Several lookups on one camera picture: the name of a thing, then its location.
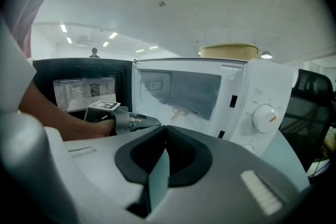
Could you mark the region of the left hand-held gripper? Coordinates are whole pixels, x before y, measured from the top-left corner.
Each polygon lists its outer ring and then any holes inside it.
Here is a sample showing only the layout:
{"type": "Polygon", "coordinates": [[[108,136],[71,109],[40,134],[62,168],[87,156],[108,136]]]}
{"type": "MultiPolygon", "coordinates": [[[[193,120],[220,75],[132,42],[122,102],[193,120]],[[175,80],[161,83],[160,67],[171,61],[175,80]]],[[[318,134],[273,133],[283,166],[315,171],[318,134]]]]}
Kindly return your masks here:
{"type": "Polygon", "coordinates": [[[98,123],[105,120],[114,120],[112,135],[135,132],[161,125],[158,119],[129,112],[127,106],[121,106],[117,102],[97,101],[87,107],[84,121],[98,123]]]}

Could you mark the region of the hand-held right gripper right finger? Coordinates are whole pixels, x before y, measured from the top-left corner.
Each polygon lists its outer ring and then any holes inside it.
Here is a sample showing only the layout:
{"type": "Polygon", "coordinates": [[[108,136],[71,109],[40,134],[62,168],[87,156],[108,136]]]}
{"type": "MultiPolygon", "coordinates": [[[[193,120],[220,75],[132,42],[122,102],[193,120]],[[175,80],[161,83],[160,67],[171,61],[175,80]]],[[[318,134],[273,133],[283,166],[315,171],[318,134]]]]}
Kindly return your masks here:
{"type": "Polygon", "coordinates": [[[170,161],[169,188],[196,184],[212,165],[212,152],[200,140],[203,133],[166,126],[166,151],[170,161]]]}

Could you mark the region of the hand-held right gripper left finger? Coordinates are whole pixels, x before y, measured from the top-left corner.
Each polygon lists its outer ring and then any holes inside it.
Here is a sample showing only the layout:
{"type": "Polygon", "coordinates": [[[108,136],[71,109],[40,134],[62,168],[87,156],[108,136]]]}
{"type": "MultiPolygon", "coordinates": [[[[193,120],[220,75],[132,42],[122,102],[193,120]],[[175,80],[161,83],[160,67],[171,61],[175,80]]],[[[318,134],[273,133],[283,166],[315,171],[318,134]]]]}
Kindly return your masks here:
{"type": "Polygon", "coordinates": [[[146,218],[161,202],[168,189],[166,127],[159,126],[120,147],[114,162],[130,183],[140,186],[140,194],[127,210],[146,218]]]}

